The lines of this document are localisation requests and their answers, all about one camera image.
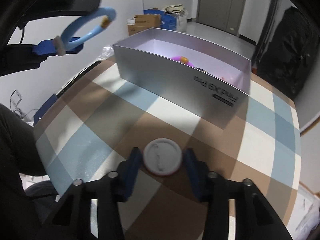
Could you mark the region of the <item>white round compact case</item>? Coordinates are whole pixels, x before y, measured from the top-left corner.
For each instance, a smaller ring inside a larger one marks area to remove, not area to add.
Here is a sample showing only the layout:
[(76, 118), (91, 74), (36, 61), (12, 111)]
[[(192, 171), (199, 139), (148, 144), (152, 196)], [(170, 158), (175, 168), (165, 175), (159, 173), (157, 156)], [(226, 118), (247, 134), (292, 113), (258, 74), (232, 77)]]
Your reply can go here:
[(155, 139), (143, 150), (144, 166), (151, 174), (160, 177), (167, 177), (177, 172), (182, 159), (180, 146), (168, 138)]

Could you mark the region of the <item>checkered tablecloth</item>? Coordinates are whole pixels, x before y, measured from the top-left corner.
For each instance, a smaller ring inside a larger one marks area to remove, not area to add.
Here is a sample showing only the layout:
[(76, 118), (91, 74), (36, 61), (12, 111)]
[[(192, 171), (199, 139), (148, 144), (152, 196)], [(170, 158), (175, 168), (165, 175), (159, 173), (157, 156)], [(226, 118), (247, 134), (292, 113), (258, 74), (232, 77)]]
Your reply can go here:
[(106, 60), (76, 81), (36, 124), (36, 146), (57, 192), (143, 153), (133, 193), (119, 204), (126, 239), (200, 239), (207, 204), (194, 196), (182, 152), (226, 179), (251, 179), (287, 224), (296, 201), (300, 132), (292, 100), (252, 75), (225, 128), (123, 80)]

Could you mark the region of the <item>grey door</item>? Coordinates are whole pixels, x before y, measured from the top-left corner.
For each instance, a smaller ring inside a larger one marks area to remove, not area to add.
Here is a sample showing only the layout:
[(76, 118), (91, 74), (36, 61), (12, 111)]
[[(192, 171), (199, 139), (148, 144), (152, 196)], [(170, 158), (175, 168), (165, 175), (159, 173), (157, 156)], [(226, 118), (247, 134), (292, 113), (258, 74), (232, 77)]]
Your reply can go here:
[(246, 0), (199, 0), (197, 23), (238, 35)]

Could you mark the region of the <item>blue cardboard box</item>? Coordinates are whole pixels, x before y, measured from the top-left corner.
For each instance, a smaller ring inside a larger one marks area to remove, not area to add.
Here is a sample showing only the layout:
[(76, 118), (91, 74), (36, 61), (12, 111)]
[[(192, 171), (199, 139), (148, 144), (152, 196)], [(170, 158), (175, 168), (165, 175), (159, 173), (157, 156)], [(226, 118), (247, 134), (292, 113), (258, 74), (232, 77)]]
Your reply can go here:
[(159, 15), (161, 18), (160, 28), (167, 30), (177, 30), (177, 20), (174, 16), (167, 14), (163, 10), (145, 9), (144, 15)]

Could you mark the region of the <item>brown cardboard box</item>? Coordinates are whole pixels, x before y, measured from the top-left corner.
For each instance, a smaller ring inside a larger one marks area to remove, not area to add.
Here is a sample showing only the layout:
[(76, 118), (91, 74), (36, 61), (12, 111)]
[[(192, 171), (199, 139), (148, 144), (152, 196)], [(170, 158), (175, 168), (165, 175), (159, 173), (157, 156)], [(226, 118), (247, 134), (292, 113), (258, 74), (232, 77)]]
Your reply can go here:
[(161, 17), (157, 14), (136, 15), (127, 20), (127, 29), (129, 36), (150, 28), (159, 28)]

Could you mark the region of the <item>grey phone box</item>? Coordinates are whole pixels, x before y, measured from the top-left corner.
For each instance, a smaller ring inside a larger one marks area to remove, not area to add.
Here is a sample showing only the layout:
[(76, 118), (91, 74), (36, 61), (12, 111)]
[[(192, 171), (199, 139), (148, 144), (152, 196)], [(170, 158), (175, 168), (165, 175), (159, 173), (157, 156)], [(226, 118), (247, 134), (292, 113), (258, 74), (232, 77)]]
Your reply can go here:
[(221, 129), (248, 99), (251, 61), (213, 42), (150, 28), (112, 47), (122, 79)]

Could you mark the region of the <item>white bag with clothes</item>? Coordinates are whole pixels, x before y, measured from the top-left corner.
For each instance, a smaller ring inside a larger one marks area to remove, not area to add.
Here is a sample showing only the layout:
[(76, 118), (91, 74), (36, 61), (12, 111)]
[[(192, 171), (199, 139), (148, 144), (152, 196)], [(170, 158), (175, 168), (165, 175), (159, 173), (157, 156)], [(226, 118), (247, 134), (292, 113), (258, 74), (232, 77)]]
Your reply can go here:
[(187, 31), (188, 11), (183, 4), (173, 4), (164, 7), (165, 13), (176, 19), (176, 31), (185, 33)]

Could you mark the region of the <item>black backpack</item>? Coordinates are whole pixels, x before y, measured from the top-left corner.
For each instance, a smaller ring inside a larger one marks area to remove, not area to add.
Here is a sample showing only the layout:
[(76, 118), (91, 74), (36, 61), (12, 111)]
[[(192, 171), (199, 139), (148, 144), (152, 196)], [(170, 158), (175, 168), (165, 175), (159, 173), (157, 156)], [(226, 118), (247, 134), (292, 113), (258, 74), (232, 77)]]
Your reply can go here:
[(302, 90), (319, 46), (317, 31), (295, 7), (285, 10), (257, 75), (290, 99)]

